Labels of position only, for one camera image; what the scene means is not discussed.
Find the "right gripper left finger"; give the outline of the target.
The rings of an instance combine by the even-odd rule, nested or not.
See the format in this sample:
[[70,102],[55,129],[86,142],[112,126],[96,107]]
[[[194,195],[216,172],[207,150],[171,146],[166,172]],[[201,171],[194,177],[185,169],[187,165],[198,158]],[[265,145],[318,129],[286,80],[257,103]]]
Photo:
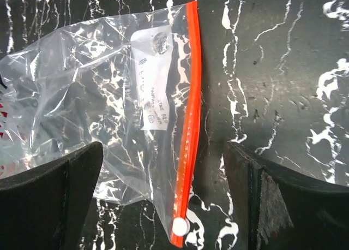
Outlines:
[[1,249],[76,249],[103,162],[93,142],[1,180]]

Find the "clear zip bag orange zipper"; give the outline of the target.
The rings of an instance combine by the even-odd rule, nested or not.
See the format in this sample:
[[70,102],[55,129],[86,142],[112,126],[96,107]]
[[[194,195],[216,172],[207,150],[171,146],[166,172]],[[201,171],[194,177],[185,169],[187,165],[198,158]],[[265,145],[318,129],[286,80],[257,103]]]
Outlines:
[[10,176],[97,141],[103,165],[94,196],[150,201],[169,241],[182,247],[201,77],[196,1],[56,29],[1,59]]

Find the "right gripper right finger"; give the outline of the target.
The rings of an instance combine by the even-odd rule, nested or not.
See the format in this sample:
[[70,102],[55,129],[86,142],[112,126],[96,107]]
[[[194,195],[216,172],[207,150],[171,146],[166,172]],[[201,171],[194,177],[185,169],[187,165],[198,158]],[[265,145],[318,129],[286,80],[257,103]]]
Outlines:
[[224,168],[237,249],[348,249],[348,188],[229,143]]

